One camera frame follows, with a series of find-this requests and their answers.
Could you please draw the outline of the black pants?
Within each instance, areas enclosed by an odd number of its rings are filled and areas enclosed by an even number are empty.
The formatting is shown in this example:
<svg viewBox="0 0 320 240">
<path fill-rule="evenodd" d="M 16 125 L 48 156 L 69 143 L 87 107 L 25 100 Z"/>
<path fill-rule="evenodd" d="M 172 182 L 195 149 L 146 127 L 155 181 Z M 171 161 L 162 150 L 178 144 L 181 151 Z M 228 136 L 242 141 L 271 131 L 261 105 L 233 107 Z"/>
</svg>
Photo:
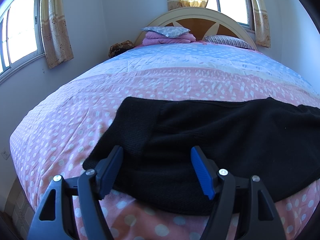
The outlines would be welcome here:
<svg viewBox="0 0 320 240">
<path fill-rule="evenodd" d="M 213 205 L 191 164 L 194 146 L 236 177 L 259 176 L 278 202 L 319 179 L 319 109 L 273 98 L 224 102 L 128 97 L 83 168 L 95 168 L 117 145 L 124 159 L 115 190 L 156 210 L 206 216 Z"/>
</svg>

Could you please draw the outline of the left side window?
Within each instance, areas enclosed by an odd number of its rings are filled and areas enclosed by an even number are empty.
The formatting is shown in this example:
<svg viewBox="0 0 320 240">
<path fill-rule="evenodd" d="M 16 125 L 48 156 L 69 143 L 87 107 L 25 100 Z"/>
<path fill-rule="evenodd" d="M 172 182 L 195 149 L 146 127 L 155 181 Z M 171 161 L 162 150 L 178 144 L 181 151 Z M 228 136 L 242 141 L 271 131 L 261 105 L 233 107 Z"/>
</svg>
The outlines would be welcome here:
<svg viewBox="0 0 320 240">
<path fill-rule="evenodd" d="M 42 55 L 40 0 L 13 0 L 1 18 L 1 79 Z"/>
</svg>

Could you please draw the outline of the brown furry object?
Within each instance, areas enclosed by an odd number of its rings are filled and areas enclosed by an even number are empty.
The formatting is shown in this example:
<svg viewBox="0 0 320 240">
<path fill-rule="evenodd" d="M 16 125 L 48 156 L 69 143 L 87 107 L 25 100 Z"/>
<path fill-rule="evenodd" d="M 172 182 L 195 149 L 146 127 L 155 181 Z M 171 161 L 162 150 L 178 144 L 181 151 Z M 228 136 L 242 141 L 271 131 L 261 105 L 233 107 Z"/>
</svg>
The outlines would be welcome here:
<svg viewBox="0 0 320 240">
<path fill-rule="evenodd" d="M 116 43 L 110 46 L 108 57 L 111 59 L 133 48 L 135 48 L 135 45 L 130 40 Z"/>
</svg>

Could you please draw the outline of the folded pink blanket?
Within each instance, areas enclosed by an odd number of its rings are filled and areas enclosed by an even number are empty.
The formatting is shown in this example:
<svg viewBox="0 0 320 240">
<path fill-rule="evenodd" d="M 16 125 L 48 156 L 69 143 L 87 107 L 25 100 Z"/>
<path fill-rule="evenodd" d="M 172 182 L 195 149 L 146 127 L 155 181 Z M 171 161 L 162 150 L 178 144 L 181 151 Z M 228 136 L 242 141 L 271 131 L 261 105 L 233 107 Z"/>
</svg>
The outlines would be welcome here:
<svg viewBox="0 0 320 240">
<path fill-rule="evenodd" d="M 192 43 L 196 42 L 196 37 L 191 33 L 182 34 L 176 38 L 165 37 L 164 35 L 147 32 L 142 41 L 143 46 L 151 46 L 157 44 L 175 44 L 175 43 Z"/>
</svg>

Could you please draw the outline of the cream and wood headboard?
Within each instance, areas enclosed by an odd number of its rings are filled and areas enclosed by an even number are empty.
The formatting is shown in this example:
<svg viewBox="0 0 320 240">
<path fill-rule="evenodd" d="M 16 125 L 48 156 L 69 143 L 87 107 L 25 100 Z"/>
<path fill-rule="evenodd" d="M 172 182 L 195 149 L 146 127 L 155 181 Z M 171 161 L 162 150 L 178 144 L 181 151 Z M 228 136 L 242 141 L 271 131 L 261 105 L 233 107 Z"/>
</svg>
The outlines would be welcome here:
<svg viewBox="0 0 320 240">
<path fill-rule="evenodd" d="M 149 23 L 149 26 L 185 27 L 197 40 L 204 40 L 206 36 L 211 35 L 236 37 L 257 49 L 255 42 L 238 22 L 221 12 L 207 8 L 184 7 L 174 9 L 154 19 Z"/>
</svg>

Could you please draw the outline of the striped pillow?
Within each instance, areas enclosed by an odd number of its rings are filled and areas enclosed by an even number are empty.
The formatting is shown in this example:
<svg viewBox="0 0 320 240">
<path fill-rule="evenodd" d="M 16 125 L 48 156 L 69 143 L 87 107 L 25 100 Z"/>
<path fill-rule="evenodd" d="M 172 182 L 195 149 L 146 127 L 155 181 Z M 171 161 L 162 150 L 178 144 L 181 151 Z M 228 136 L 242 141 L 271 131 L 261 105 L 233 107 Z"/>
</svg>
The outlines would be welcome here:
<svg viewBox="0 0 320 240">
<path fill-rule="evenodd" d="M 251 46 L 248 42 L 232 36 L 210 35 L 210 36 L 205 36 L 204 40 L 208 43 L 213 43 L 213 44 L 221 44 L 221 45 L 238 47 L 242 49 L 255 50 L 255 48 Z"/>
</svg>

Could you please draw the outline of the white wall socket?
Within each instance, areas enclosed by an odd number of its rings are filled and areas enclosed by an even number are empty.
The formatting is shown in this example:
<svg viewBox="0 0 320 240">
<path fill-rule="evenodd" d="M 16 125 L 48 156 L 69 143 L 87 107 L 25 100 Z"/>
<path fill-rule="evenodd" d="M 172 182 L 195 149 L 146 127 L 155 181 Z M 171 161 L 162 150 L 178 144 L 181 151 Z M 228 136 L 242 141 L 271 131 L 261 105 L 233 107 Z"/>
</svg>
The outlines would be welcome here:
<svg viewBox="0 0 320 240">
<path fill-rule="evenodd" d="M 8 160 L 8 158 L 10 157 L 10 151 L 4 148 L 3 150 L 1 150 L 1 155 L 4 160 Z"/>
</svg>

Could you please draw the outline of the grey patterned small pillow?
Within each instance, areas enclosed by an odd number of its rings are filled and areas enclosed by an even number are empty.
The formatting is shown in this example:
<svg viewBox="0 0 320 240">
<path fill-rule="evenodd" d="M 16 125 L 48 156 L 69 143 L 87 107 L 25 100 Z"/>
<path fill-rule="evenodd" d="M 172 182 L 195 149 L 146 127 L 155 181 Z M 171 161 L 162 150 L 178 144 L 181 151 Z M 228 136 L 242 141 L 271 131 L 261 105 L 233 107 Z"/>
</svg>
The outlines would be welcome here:
<svg viewBox="0 0 320 240">
<path fill-rule="evenodd" d="M 183 34 L 189 33 L 190 29 L 184 27 L 144 27 L 141 31 L 153 32 L 168 38 L 177 38 Z"/>
</svg>

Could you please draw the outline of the left window beige curtain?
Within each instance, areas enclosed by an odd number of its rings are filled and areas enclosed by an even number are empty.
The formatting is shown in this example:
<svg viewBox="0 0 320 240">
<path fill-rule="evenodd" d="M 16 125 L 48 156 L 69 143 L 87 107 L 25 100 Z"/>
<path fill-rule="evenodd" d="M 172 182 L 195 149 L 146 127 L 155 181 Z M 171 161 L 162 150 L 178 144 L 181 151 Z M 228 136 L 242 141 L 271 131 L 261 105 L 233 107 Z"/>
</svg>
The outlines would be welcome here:
<svg viewBox="0 0 320 240">
<path fill-rule="evenodd" d="M 50 69 L 74 58 L 63 0 L 40 0 L 41 35 Z"/>
</svg>

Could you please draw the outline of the pink blue polka-dot bedspread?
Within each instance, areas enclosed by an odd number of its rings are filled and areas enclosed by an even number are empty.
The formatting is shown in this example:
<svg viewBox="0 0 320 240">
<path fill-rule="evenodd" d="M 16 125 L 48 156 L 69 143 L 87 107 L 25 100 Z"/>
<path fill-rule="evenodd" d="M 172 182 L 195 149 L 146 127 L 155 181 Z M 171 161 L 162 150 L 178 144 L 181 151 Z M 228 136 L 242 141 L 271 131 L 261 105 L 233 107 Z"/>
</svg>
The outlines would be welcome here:
<svg viewBox="0 0 320 240">
<path fill-rule="evenodd" d="M 262 53 L 223 45 L 140 47 L 60 87 L 32 109 L 10 137 L 18 178 L 31 207 L 56 174 L 77 177 L 128 96 L 157 100 L 248 101 L 272 97 L 319 107 L 299 74 Z M 319 203 L 319 180 L 276 203 L 287 239 L 297 239 Z M 208 217 L 173 215 L 112 190 L 100 205 L 115 239 L 200 239 Z"/>
</svg>

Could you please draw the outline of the right beige curtain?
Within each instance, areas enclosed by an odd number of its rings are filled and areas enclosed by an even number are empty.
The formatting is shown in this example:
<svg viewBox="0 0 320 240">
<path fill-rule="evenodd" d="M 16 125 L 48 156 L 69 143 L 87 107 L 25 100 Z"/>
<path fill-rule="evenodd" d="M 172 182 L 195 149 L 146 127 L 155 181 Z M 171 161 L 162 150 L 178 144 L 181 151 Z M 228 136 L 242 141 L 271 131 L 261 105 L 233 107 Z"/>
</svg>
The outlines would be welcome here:
<svg viewBox="0 0 320 240">
<path fill-rule="evenodd" d="M 257 45 L 270 48 L 271 34 L 268 13 L 264 0 L 251 0 L 254 16 L 255 42 Z"/>
</svg>

